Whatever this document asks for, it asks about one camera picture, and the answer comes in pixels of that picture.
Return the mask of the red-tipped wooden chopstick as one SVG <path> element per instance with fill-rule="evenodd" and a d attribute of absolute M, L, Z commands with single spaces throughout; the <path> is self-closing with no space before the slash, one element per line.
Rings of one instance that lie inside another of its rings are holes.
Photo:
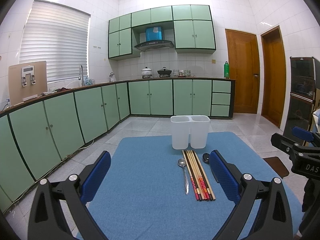
<path fill-rule="evenodd" d="M 201 184 L 200 184 L 200 182 L 199 182 L 198 173 L 197 173 L 197 169 L 196 169 L 195 163 L 194 163 L 193 158 L 192 158 L 192 156 L 191 156 L 191 151 L 188 150 L 188 153 L 189 153 L 189 157 L 191 158 L 191 162 L 192 162 L 194 174 L 195 174 L 195 177 L 196 177 L 197 184 L 198 184 L 198 186 L 199 186 L 199 190 L 200 190 L 201 195 L 202 195 L 202 199 L 203 199 L 203 200 L 206 200 L 206 198 L 205 198 L 205 196 L 204 196 L 204 194 L 203 194 L 202 188 L 201 188 Z"/>

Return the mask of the black plastic spoon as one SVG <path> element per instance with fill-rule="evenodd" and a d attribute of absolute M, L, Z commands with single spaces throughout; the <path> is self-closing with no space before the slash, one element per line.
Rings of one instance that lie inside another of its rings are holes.
<path fill-rule="evenodd" d="M 210 154 L 209 153 L 204 153 L 202 155 L 202 160 L 204 163 L 209 164 L 209 159 L 210 159 Z"/>

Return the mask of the green lower kitchen cabinets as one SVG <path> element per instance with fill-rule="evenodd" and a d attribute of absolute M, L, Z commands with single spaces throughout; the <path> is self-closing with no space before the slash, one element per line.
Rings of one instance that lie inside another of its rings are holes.
<path fill-rule="evenodd" d="M 131 115 L 231 118 L 235 81 L 119 81 L 68 89 L 1 113 L 1 210 L 80 147 Z"/>

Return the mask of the green kitchen cabinets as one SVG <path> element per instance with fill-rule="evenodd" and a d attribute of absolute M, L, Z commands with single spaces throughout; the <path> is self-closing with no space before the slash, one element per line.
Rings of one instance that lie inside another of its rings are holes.
<path fill-rule="evenodd" d="M 68 89 L 1 113 L 1 210 L 80 147 L 131 115 L 231 118 L 235 81 L 119 81 Z"/>
<path fill-rule="evenodd" d="M 208 5 L 169 5 L 136 11 L 113 18 L 108 24 L 108 58 L 139 57 L 136 45 L 146 42 L 145 30 L 162 28 L 163 40 L 171 41 L 177 53 L 213 54 L 216 40 Z"/>

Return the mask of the green upper kitchen cabinets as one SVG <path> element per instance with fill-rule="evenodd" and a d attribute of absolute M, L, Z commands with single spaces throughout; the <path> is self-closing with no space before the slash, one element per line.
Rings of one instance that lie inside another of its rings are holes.
<path fill-rule="evenodd" d="M 169 5 L 136 11 L 113 18 L 108 24 L 108 58 L 139 57 L 136 45 L 146 42 L 145 30 L 162 28 L 163 40 L 171 41 L 177 53 L 213 54 L 216 40 L 208 5 Z"/>

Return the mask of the brown wooden stool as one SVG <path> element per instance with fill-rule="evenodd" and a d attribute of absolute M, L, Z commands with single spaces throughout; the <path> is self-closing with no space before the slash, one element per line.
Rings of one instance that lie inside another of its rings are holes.
<path fill-rule="evenodd" d="M 281 178 L 289 176 L 289 170 L 278 157 L 267 157 L 264 161 L 279 175 Z"/>

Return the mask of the light bamboo chopstick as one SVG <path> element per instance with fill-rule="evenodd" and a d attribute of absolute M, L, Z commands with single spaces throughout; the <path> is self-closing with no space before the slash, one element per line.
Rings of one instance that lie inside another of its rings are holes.
<path fill-rule="evenodd" d="M 209 180 L 208 180 L 208 178 L 207 178 L 207 175 L 206 175 L 206 173 L 205 173 L 205 170 L 204 170 L 204 168 L 203 168 L 203 166 L 202 166 L 202 164 L 201 164 L 201 162 L 200 162 L 200 160 L 199 160 L 199 158 L 198 158 L 198 156 L 197 156 L 197 154 L 196 154 L 195 151 L 194 151 L 194 155 L 195 155 L 195 158 L 196 158 L 196 160 L 197 160 L 197 163 L 198 163 L 198 165 L 199 165 L 199 167 L 200 167 L 200 169 L 201 169 L 202 178 L 204 179 L 204 182 L 205 182 L 205 184 L 206 184 L 206 186 L 207 186 L 207 191 L 208 191 L 208 193 L 209 193 L 209 196 L 211 197 L 210 200 L 211 200 L 211 201 L 215 201 L 215 200 L 216 200 L 215 194 L 214 194 L 213 191 L 212 191 L 212 188 L 211 188 L 211 185 L 210 185 Z"/>

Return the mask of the black glass cabinet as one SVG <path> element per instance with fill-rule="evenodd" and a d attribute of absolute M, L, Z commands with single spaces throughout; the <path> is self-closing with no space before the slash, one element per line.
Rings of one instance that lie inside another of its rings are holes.
<path fill-rule="evenodd" d="M 291 90 L 287 121 L 283 136 L 304 144 L 292 134 L 294 127 L 308 130 L 319 95 L 319 61 L 314 57 L 291 57 Z"/>

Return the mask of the orange-patterned chopstick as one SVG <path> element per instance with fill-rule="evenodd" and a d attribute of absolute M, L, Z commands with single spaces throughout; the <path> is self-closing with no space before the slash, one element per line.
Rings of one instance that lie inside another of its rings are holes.
<path fill-rule="evenodd" d="M 209 193 L 208 193 L 208 191 L 207 191 L 207 187 L 206 187 L 206 185 L 205 185 L 205 183 L 204 183 L 204 180 L 203 180 L 203 178 L 202 178 L 202 174 L 201 174 L 201 170 L 200 170 L 199 164 L 198 164 L 198 162 L 197 162 L 197 160 L 196 160 L 196 157 L 195 157 L 193 151 L 191 151 L 191 156 L 192 156 L 192 158 L 193 158 L 193 161 L 194 161 L 195 166 L 196 166 L 196 169 L 197 169 L 198 178 L 199 178 L 199 182 L 200 182 L 200 184 L 201 184 L 201 188 L 202 188 L 203 194 L 204 194 L 206 200 L 211 200 L 210 195 L 209 195 Z"/>

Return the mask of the right wooden door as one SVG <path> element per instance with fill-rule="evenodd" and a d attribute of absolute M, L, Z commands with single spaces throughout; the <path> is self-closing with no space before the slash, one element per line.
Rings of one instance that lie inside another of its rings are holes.
<path fill-rule="evenodd" d="M 283 117 L 286 93 L 286 62 L 280 27 L 261 35 L 264 59 L 264 94 L 261 115 L 277 127 Z"/>

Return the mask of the wooden door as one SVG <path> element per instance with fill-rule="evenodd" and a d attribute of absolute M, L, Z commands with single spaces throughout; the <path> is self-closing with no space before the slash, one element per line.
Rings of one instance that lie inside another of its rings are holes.
<path fill-rule="evenodd" d="M 283 117 L 286 93 L 286 62 L 280 27 L 261 35 L 264 59 L 264 94 L 261 115 L 277 127 Z"/>
<path fill-rule="evenodd" d="M 229 76 L 235 80 L 234 112 L 255 114 L 259 100 L 259 50 L 255 34 L 226 30 Z"/>

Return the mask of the dark brown chopstick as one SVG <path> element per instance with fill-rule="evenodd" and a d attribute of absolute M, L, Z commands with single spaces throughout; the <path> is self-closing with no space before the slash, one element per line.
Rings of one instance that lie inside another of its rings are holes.
<path fill-rule="evenodd" d="M 196 177 L 195 177 L 195 174 L 194 174 L 194 170 L 193 170 L 191 158 L 189 157 L 188 151 L 186 151 L 186 153 L 187 153 L 187 156 L 188 156 L 188 159 L 189 159 L 189 162 L 190 162 L 191 170 L 192 170 L 192 173 L 193 173 L 193 176 L 194 176 L 194 181 L 195 181 L 195 183 L 196 183 L 196 187 L 197 187 L 198 193 L 201 195 L 201 192 L 200 192 L 200 190 L 199 190 L 199 186 L 198 186 L 198 184 L 197 184 Z"/>

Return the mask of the blue table mat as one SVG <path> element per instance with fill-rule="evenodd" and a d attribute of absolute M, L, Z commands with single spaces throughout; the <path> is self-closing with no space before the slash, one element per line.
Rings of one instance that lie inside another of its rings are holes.
<path fill-rule="evenodd" d="M 182 152 L 170 136 L 120 141 L 89 212 L 109 239 L 212 239 L 231 213 L 208 165 L 203 168 L 216 199 L 197 201 L 184 192 Z"/>

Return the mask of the green bottle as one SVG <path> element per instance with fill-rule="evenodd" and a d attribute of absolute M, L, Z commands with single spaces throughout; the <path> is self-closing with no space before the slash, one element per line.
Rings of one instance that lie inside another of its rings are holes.
<path fill-rule="evenodd" d="M 225 62 L 223 69 L 224 69 L 224 77 L 226 79 L 228 79 L 229 78 L 229 63 L 227 61 Z"/>

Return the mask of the silver metal spoon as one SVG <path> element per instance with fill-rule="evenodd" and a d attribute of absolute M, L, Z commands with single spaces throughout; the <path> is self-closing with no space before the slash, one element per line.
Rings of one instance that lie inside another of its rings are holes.
<path fill-rule="evenodd" d="M 185 159 L 183 159 L 183 158 L 178 159 L 178 166 L 181 167 L 183 170 L 184 191 L 185 191 L 185 194 L 188 195 L 189 194 L 189 181 L 188 181 L 187 173 L 186 173 L 186 169 L 185 169 L 187 166 Z"/>

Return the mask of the white two-compartment utensil holder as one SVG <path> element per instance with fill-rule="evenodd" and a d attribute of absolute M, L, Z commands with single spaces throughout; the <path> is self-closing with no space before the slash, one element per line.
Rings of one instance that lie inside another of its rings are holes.
<path fill-rule="evenodd" d="M 205 148 L 210 118 L 206 115 L 176 115 L 170 118 L 172 148 L 185 150 Z"/>

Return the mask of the left wooden door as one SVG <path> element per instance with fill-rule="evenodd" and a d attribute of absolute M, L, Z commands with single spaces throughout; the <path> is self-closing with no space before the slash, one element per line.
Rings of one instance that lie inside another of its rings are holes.
<path fill-rule="evenodd" d="M 235 80 L 234 112 L 255 114 L 259 100 L 259 50 L 255 34 L 226 30 L 229 76 Z"/>

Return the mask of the glass cups on counter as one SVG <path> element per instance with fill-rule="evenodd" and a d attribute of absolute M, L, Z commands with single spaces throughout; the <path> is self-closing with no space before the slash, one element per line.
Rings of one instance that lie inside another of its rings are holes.
<path fill-rule="evenodd" d="M 191 73 L 191 70 L 189 69 L 175 69 L 173 70 L 173 76 L 174 77 L 195 77 L 195 75 L 193 75 Z"/>

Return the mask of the brown cardboard board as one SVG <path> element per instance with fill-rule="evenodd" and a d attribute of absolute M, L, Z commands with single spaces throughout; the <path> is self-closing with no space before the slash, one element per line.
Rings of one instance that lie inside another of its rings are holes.
<path fill-rule="evenodd" d="M 47 62 L 37 61 L 10 66 L 8 85 L 11 105 L 28 101 L 47 92 Z"/>

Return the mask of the black wok with lid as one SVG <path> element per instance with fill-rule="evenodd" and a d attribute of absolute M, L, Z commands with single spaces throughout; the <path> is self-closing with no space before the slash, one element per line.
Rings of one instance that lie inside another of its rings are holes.
<path fill-rule="evenodd" d="M 159 77 L 170 77 L 172 70 L 169 70 L 166 67 L 163 67 L 162 69 L 157 70 L 157 73 L 159 74 Z"/>

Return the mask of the chrome sink faucet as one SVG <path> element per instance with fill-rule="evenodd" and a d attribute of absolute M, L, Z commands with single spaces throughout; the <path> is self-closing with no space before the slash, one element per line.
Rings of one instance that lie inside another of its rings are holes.
<path fill-rule="evenodd" d="M 79 66 L 79 78 L 78 78 L 78 79 L 81 81 L 81 86 L 84 87 L 85 81 L 84 81 L 84 69 L 83 69 L 83 65 L 80 65 L 80 66 Z"/>

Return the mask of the white cooking pot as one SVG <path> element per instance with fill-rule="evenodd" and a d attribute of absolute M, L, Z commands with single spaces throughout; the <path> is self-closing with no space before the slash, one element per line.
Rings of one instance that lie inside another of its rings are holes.
<path fill-rule="evenodd" d="M 147 66 L 141 70 L 141 74 L 143 79 L 153 78 L 152 69 Z"/>

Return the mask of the black range hood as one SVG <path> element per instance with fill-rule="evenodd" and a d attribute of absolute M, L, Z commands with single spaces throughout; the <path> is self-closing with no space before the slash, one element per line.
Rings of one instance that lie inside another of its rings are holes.
<path fill-rule="evenodd" d="M 163 48 L 174 48 L 174 44 L 168 40 L 153 40 L 140 43 L 135 46 L 136 49 L 146 52 Z"/>

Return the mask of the blue box on hood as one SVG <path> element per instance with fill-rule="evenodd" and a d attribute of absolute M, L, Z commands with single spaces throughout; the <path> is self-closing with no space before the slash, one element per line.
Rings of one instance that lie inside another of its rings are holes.
<path fill-rule="evenodd" d="M 145 36 L 146 36 L 146 41 L 148 42 L 162 40 L 163 39 L 162 28 L 159 26 L 146 28 Z"/>

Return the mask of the white window blind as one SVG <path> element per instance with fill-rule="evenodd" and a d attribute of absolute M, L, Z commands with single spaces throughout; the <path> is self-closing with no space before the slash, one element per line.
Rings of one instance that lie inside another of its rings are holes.
<path fill-rule="evenodd" d="M 34 0 L 19 52 L 19 63 L 47 62 L 47 81 L 79 78 L 83 65 L 88 76 L 88 42 L 91 15 L 43 0 Z"/>

